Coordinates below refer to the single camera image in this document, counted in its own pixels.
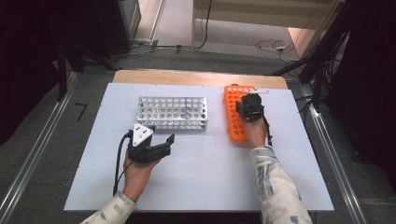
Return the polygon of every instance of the forearm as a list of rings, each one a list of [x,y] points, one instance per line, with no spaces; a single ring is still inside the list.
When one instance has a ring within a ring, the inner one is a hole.
[[[264,223],[311,223],[293,181],[280,166],[273,149],[255,147],[251,151],[256,166]]]
[[[81,224],[125,223],[126,219],[128,219],[129,215],[131,215],[135,209],[136,203],[118,191],[104,208],[82,221]]]

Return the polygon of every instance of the white table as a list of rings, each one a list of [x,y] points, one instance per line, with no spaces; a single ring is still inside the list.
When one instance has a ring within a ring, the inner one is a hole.
[[[226,133],[222,87],[110,83],[81,158],[64,210],[98,210],[112,198],[115,163],[122,136],[133,128],[139,96],[204,96],[207,130],[158,131],[152,145],[175,133],[169,157],[155,167],[139,211],[260,211],[256,179],[246,144]],[[313,149],[293,96],[288,90],[261,94],[271,125],[274,150],[309,211],[332,211]]]

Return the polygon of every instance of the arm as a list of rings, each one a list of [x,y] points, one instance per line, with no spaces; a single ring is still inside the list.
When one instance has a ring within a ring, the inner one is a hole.
[[[125,223],[129,215],[136,209],[136,202],[149,182],[152,169],[159,161],[150,164],[131,163],[128,152],[125,154],[123,167],[125,170],[125,185],[122,192],[118,191],[113,199],[104,208],[88,217],[81,224]]]
[[[273,149],[265,145],[266,128],[262,119],[245,123],[245,131],[253,148],[251,156],[256,167],[263,223],[312,223],[293,181]]]

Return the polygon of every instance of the table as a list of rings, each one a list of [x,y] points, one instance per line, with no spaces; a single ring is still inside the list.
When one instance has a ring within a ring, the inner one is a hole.
[[[226,133],[222,91],[223,86],[233,83],[280,88],[262,95],[267,105],[265,113],[273,124],[276,155],[295,181],[308,210],[333,210],[294,99],[282,77],[153,70],[119,71],[107,86],[64,210],[97,210],[111,198],[118,144],[133,127],[139,95],[183,95],[206,97],[207,130],[175,131],[171,156],[154,169],[139,199],[139,211],[260,211],[248,145],[231,143]],[[164,142],[169,134],[157,131],[152,145]]]
[[[195,20],[206,19],[209,1],[194,0],[192,46]],[[303,58],[316,46],[322,31],[330,27],[343,7],[341,3],[340,0],[216,0],[212,3],[210,20],[289,27],[297,53]]]

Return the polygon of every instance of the orange plastic tray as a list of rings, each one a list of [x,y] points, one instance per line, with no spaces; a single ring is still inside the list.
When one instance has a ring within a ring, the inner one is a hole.
[[[226,86],[224,87],[223,103],[227,113],[227,132],[232,142],[247,142],[244,124],[236,112],[235,102],[241,102],[241,96],[247,95],[246,91],[255,89],[253,86]]]

